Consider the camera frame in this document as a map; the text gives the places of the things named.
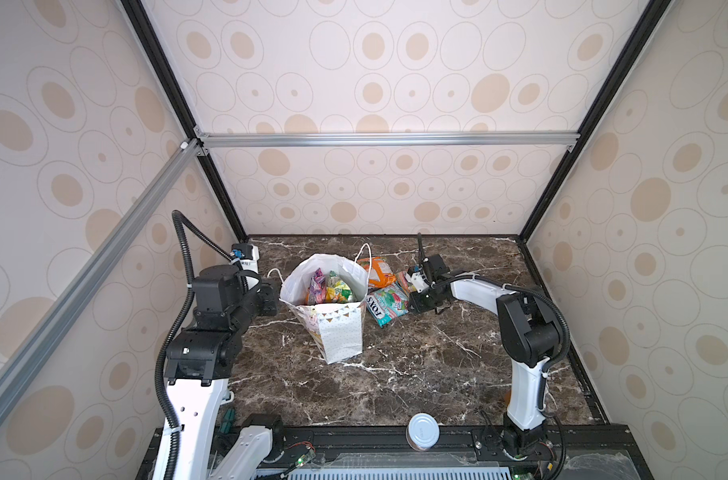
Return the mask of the white round cap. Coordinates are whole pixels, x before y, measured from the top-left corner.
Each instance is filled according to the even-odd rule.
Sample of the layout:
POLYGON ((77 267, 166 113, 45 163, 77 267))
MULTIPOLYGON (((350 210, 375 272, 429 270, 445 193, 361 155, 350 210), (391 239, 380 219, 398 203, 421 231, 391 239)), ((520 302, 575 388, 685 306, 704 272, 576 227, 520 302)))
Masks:
POLYGON ((410 447, 424 452, 433 448, 440 438, 440 427, 436 419, 427 413, 411 417, 406 428, 406 439, 410 447))

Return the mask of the orange snack packet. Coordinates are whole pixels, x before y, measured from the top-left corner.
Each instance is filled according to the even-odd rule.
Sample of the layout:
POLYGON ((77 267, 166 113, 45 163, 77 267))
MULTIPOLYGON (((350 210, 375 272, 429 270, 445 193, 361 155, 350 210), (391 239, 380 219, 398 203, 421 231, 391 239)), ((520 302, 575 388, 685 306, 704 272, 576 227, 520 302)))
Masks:
POLYGON ((397 281, 390 265, 381 257, 372 258, 367 270, 369 271, 369 287, 371 289, 382 289, 397 281))

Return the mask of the horizontal aluminium bar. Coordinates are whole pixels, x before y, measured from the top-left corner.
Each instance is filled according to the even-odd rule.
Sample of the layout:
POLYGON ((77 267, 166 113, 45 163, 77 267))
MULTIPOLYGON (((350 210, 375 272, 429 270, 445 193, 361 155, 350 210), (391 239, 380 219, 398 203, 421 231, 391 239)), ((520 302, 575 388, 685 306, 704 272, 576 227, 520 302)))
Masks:
POLYGON ((202 133, 199 141, 212 148, 347 148, 428 146, 575 145, 577 131, 378 132, 378 133, 202 133))

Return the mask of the purple snack packet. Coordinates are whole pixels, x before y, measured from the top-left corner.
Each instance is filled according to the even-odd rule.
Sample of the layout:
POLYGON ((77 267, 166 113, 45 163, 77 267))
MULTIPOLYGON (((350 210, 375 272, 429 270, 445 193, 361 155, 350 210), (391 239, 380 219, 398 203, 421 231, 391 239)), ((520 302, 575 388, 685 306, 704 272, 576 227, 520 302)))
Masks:
POLYGON ((307 305, 318 305, 327 302, 327 275, 321 268, 318 268, 311 276, 308 294, 307 294, 307 305))

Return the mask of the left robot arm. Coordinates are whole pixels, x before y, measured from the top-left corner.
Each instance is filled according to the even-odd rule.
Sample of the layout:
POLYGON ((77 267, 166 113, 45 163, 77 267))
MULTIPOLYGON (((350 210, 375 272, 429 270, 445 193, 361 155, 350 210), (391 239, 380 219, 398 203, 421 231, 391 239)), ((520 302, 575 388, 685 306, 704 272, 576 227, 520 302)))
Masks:
POLYGON ((186 297, 160 348, 154 388, 164 414, 156 479, 203 479, 220 406, 243 337, 257 317, 279 310, 280 282, 258 271, 250 243, 224 250, 181 211, 172 213, 186 297))

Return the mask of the pink Fox's candy packet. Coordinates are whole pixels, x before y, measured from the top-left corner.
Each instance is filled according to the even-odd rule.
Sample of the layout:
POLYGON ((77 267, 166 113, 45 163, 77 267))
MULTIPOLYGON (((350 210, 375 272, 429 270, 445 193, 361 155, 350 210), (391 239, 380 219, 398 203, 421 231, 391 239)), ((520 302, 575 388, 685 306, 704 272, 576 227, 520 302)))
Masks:
POLYGON ((406 293, 410 294, 411 292, 416 291, 416 287, 412 282, 412 277, 407 271, 401 271, 396 274, 397 282, 400 286, 400 288, 406 293))

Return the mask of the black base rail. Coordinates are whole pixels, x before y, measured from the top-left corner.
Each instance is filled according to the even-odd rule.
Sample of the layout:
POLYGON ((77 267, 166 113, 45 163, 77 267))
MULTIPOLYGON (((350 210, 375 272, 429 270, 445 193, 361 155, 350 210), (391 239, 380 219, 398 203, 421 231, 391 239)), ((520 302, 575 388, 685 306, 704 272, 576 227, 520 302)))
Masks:
POLYGON ((419 443, 406 426, 292 427, 256 414, 214 430, 205 477, 237 449, 240 434, 267 433, 269 453, 249 477, 282 479, 649 479, 629 427, 563 425, 554 418, 531 432, 485 422, 439 426, 419 443))

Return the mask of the white paper bag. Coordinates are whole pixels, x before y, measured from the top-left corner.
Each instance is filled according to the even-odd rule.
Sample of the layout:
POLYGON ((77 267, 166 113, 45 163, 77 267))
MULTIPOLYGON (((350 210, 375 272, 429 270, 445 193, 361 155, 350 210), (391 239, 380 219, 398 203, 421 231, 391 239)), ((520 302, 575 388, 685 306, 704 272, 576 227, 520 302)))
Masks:
POLYGON ((371 269, 363 267, 359 263, 361 259, 373 259, 368 243, 362 245, 353 259, 333 254, 314 254, 286 277, 277 268, 270 271, 281 281, 280 301, 305 327, 328 364, 348 360, 363 352, 365 299, 369 291, 371 269), (350 290, 348 298, 313 304, 309 299, 311 282, 320 273, 329 287, 336 280, 342 281, 350 290))

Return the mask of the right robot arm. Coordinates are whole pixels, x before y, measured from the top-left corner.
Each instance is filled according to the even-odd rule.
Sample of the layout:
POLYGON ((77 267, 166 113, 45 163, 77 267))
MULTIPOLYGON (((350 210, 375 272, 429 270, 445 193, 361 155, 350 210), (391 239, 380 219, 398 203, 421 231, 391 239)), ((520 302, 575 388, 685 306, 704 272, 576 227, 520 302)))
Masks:
POLYGON ((409 309, 416 314, 439 314, 451 303, 463 301, 497 316, 502 346, 512 361, 511 397, 501 442, 512 458, 528 454, 546 438, 549 371, 569 353, 564 314, 539 290, 452 271, 440 255, 425 253, 421 236, 417 242, 418 264, 408 271, 416 288, 409 294, 409 309))

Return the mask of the diagonal aluminium bar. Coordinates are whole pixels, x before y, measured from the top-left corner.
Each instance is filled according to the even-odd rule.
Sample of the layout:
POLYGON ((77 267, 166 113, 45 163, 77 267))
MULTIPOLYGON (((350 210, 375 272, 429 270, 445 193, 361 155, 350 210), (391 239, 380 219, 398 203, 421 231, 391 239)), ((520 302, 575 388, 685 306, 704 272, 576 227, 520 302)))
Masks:
POLYGON ((200 146, 200 140, 191 138, 178 148, 97 252, 53 303, 39 325, 1 369, 0 426, 159 208, 174 183, 196 157, 200 146))

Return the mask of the teal Fox's candy packet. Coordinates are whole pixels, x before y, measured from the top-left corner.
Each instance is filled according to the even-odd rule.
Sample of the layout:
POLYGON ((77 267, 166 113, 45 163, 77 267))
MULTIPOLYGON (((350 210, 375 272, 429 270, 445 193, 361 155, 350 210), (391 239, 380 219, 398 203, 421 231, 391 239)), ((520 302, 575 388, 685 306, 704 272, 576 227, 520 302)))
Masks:
POLYGON ((379 327, 409 312, 409 296, 398 284, 373 291, 366 296, 365 303, 379 327))

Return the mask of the green snack packet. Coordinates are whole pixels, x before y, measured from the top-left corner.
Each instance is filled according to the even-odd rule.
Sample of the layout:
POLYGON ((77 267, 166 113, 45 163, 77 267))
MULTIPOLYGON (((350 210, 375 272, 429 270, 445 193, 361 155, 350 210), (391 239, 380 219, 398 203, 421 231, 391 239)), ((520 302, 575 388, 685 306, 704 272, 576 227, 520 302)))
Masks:
POLYGON ((350 286, 335 271, 330 271, 326 277, 325 302, 345 304, 353 298, 350 286))

